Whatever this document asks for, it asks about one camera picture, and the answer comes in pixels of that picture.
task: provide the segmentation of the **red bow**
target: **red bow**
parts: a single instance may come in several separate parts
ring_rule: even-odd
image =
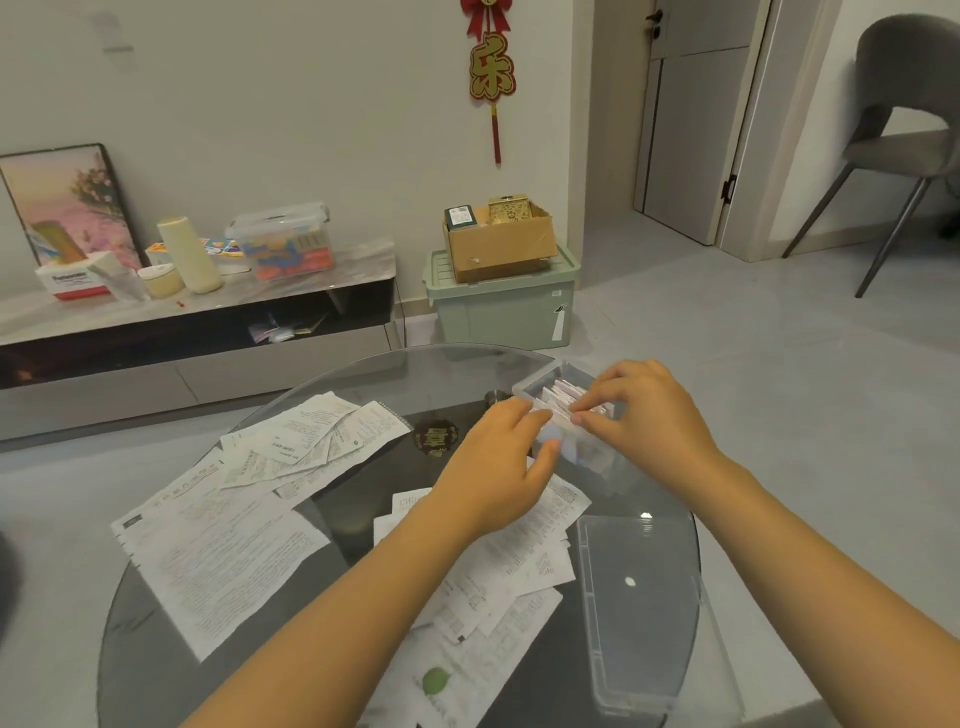
[[[493,18],[493,28],[498,33],[509,31],[510,23],[507,22],[507,16],[503,13],[513,4],[514,0],[494,0],[492,5],[487,5],[484,0],[460,0],[460,7],[464,12],[473,15],[467,35],[476,36],[478,43],[483,42],[483,21],[487,13]]]

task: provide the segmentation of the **green plastic storage box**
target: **green plastic storage box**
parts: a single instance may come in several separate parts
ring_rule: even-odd
[[[444,339],[527,350],[569,344],[580,263],[564,246],[557,249],[549,270],[478,283],[458,283],[447,251],[431,253],[423,283]]]

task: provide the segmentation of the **marble top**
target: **marble top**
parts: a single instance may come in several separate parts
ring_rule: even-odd
[[[46,291],[13,296],[0,301],[0,346],[345,288],[396,276],[394,241],[390,239],[335,251],[334,259],[336,267],[320,273],[271,281],[259,280],[253,273],[234,273],[224,276],[224,286],[212,293],[197,295],[184,289],[160,301],[118,301],[107,295],[59,301]]]

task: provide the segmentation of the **clear plastic box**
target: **clear plastic box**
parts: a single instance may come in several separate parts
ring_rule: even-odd
[[[605,716],[727,728],[743,702],[699,572],[689,521],[577,521],[593,698]]]
[[[226,230],[260,280],[276,280],[333,268],[324,203],[278,207],[240,215]]]
[[[539,398],[543,387],[550,386],[556,379],[565,379],[578,387],[589,389],[595,378],[572,364],[557,359],[515,384],[514,394],[522,400],[533,401]],[[618,404],[613,410],[613,418],[619,420],[622,415],[623,405]],[[554,414],[537,439],[541,443],[560,440],[562,457],[607,477],[627,465],[623,455],[559,414]]]

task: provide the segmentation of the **roll of paper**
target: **roll of paper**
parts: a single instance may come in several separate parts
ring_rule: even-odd
[[[209,293],[224,284],[217,264],[206,253],[200,236],[187,218],[162,220],[156,228],[188,289],[194,293]]]

